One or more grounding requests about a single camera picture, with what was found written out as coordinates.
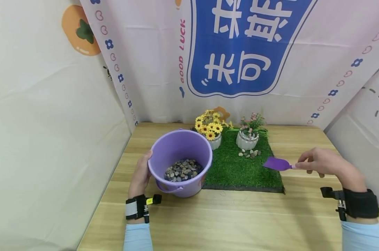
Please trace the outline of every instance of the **light blue sleeve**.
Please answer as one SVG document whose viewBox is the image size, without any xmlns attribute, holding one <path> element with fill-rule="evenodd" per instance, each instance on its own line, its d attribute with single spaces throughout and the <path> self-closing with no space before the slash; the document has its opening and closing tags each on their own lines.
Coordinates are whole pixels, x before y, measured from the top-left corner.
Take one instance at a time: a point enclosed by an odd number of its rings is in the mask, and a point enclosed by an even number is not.
<svg viewBox="0 0 379 251">
<path fill-rule="evenodd" d="M 374 225 L 342 221 L 343 251 L 379 251 L 379 223 Z"/>
<path fill-rule="evenodd" d="M 153 251 L 149 224 L 127 224 L 123 251 Z"/>
</svg>

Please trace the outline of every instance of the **fabric wall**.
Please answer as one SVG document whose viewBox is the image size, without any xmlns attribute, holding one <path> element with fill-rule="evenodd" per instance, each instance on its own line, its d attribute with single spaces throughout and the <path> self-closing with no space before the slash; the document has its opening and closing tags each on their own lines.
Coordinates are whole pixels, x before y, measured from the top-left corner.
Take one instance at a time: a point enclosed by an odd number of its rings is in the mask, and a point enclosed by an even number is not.
<svg viewBox="0 0 379 251">
<path fill-rule="evenodd" d="M 361 170 L 379 198 L 379 71 L 326 132 L 338 151 Z"/>
<path fill-rule="evenodd" d="M 215 107 L 324 129 L 379 68 L 379 0 L 81 2 L 131 129 Z"/>
<path fill-rule="evenodd" d="M 1 251 L 76 250 L 130 137 L 71 5 L 0 1 Z"/>
</svg>

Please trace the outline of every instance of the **bucket handle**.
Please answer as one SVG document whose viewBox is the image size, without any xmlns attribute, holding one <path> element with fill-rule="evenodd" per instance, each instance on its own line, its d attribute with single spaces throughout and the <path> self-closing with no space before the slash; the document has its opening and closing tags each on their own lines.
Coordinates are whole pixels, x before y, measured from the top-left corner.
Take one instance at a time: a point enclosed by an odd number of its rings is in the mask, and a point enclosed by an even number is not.
<svg viewBox="0 0 379 251">
<path fill-rule="evenodd" d="M 181 191 L 182 189 L 184 189 L 183 187 L 177 187 L 176 189 L 174 189 L 173 191 L 167 191 L 167 190 L 164 190 L 162 188 L 162 186 L 160 186 L 160 183 L 158 180 L 156 180 L 156 185 L 157 187 L 160 189 L 160 191 L 162 191 L 163 193 L 175 193 L 175 192 L 178 192 L 178 191 Z"/>
</svg>

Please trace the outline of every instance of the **pebble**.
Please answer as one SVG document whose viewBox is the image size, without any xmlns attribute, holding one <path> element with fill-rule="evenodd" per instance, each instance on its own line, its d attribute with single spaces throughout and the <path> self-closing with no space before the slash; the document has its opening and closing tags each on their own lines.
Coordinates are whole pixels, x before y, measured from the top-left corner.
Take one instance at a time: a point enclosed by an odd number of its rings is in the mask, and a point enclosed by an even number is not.
<svg viewBox="0 0 379 251">
<path fill-rule="evenodd" d="M 202 171 L 203 167 L 195 159 L 180 159 L 166 169 L 164 179 L 182 182 L 198 176 Z"/>
</svg>

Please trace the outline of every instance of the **white flower pot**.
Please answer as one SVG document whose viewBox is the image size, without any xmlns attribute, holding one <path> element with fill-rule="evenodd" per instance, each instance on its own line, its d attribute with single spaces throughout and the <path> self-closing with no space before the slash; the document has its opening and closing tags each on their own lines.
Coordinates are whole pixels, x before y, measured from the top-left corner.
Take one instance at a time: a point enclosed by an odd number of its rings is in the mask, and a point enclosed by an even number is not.
<svg viewBox="0 0 379 251">
<path fill-rule="evenodd" d="M 239 131 L 237 134 L 237 146 L 241 149 L 244 149 L 245 151 L 252 150 L 255 148 L 256 143 L 258 142 L 259 134 L 252 134 L 252 137 L 249 138 L 244 135 L 243 132 Z"/>
<path fill-rule="evenodd" d="M 217 135 L 217 137 L 214 140 L 208 140 L 208 142 L 212 150 L 216 150 L 217 148 L 219 148 L 221 144 L 221 133 L 219 133 L 219 135 Z"/>
</svg>

